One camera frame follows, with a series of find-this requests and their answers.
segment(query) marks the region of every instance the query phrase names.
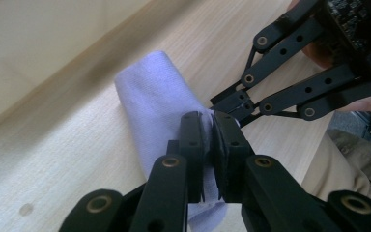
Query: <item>light purple cloth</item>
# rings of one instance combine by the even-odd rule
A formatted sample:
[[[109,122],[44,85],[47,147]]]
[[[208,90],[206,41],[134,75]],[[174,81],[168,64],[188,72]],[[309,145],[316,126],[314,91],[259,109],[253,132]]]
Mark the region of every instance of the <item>light purple cloth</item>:
[[[155,160],[165,155],[168,140],[179,139],[180,120],[184,114],[201,112],[206,134],[210,134],[212,112],[197,100],[164,52],[152,52],[125,68],[117,74],[115,84],[146,177]],[[217,200],[211,167],[204,170],[204,192],[204,203],[188,207],[192,231],[212,231],[226,213],[226,204]]]

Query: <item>light wood grain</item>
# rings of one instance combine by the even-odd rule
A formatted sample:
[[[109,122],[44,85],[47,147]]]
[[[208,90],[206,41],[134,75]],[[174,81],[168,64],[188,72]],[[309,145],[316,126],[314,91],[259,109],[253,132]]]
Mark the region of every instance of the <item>light wood grain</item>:
[[[243,71],[255,33],[288,0],[156,0],[58,71],[0,124],[0,231],[56,231],[95,189],[142,184],[115,73],[148,52],[167,52],[206,106]],[[298,54],[251,91],[254,101],[319,69]],[[301,182],[329,116],[314,122],[263,117],[243,132]],[[238,207],[216,231],[244,231]]]

